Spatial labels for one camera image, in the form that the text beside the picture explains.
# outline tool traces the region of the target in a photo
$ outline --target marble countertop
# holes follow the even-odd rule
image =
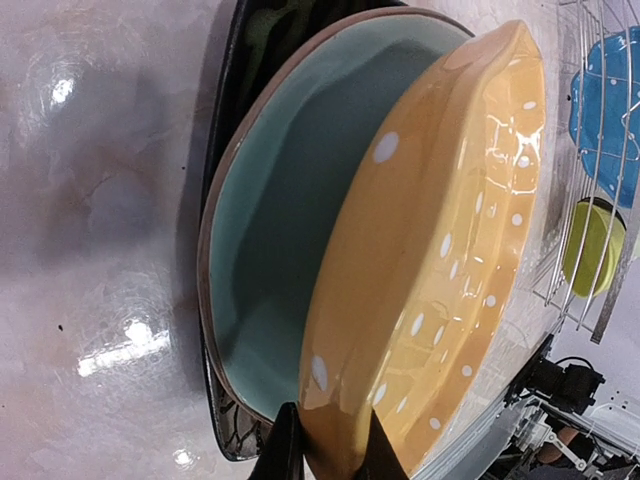
[[[549,223],[556,1],[412,2],[476,33],[525,19],[547,61],[550,99],[548,167],[516,293],[437,451],[500,394],[555,318],[530,294],[530,278]],[[232,0],[3,5],[7,480],[225,480],[251,470],[252,462],[228,463],[213,437],[194,274],[204,152],[233,8]]]

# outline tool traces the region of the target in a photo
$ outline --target plate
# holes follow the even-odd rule
[[[269,82],[216,171],[198,252],[202,325],[229,394],[272,422],[298,398],[309,302],[371,139],[420,74],[469,34],[409,7],[323,30]]]
[[[528,235],[545,124],[523,22],[465,43],[395,105],[322,262],[301,359],[319,479],[351,478],[375,408],[407,473],[471,386]]]
[[[598,171],[598,185],[615,200],[620,177],[621,161],[625,139],[627,102],[633,113],[629,121],[631,135],[627,141],[624,175],[620,182],[619,204],[626,208],[633,205],[633,197],[640,169],[640,27],[629,29],[631,39],[631,61],[633,65],[632,97],[629,98],[629,60],[626,33],[620,32],[604,41],[606,58],[605,112],[601,123],[602,110],[602,43],[596,43],[589,52],[587,69],[581,80],[577,73],[571,82],[571,118],[569,133],[573,142],[579,145],[580,157],[587,175],[593,178]],[[600,127],[602,125],[602,153],[598,165]]]

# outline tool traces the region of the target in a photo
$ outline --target yellow bowl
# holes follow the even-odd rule
[[[438,60],[386,118],[305,329],[300,417],[318,479],[352,478],[373,408],[407,473],[453,417],[513,288],[544,122],[542,60],[519,21]]]
[[[563,262],[563,272],[567,282],[571,283],[576,262],[578,258],[580,259],[578,268],[575,271],[575,280],[571,287],[573,293],[579,297],[586,298],[589,296],[594,280],[594,296],[608,290],[613,281],[618,260],[620,259],[620,253],[622,252],[626,231],[622,219],[616,216],[613,220],[611,237],[605,249],[605,240],[611,222],[612,210],[613,207],[608,202],[596,199],[596,202],[591,208],[589,226],[586,230],[587,233],[581,254],[580,244],[582,243],[582,236],[587,223],[589,200],[579,202],[574,210],[571,233],[569,234],[567,251]],[[596,273],[603,251],[605,255],[602,268],[596,279]]]

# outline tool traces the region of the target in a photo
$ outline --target blue plate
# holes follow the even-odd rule
[[[631,107],[640,102],[640,27],[629,30],[631,38],[631,56],[633,61],[633,97]],[[622,161],[624,144],[624,125],[628,99],[628,68],[626,34],[620,32],[604,40],[604,54],[606,59],[605,86],[605,117],[604,138],[602,140],[602,155],[598,169],[598,185],[615,199]],[[589,52],[587,70],[584,74],[582,93],[582,118],[579,119],[580,102],[580,74],[576,74],[571,82],[572,103],[569,133],[574,143],[578,144],[578,126],[582,127],[580,134],[580,149],[582,163],[590,177],[595,176],[598,134],[600,133],[600,111],[602,108],[602,42],[596,43]],[[638,181],[640,138],[640,108],[631,114],[631,133],[627,144],[626,164],[620,190],[619,204],[631,208]]]

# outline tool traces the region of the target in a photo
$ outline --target lime green bowl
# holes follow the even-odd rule
[[[563,272],[567,282],[571,282],[573,270],[579,257],[582,232],[587,222],[588,211],[588,200],[580,201],[574,211],[569,243],[563,262]],[[589,218],[589,226],[587,227],[584,248],[582,249],[582,256],[580,257],[580,264],[572,286],[573,293],[579,297],[585,298],[589,296],[591,285],[598,270],[600,256],[605,249],[607,229],[611,222],[612,211],[613,207],[605,200],[596,199],[596,201],[594,201]],[[611,238],[609,239],[609,244],[606,245],[602,269],[600,270],[593,291],[594,296],[601,294],[611,286],[616,266],[620,259],[625,233],[626,229],[622,222],[622,217],[616,215],[613,221]]]

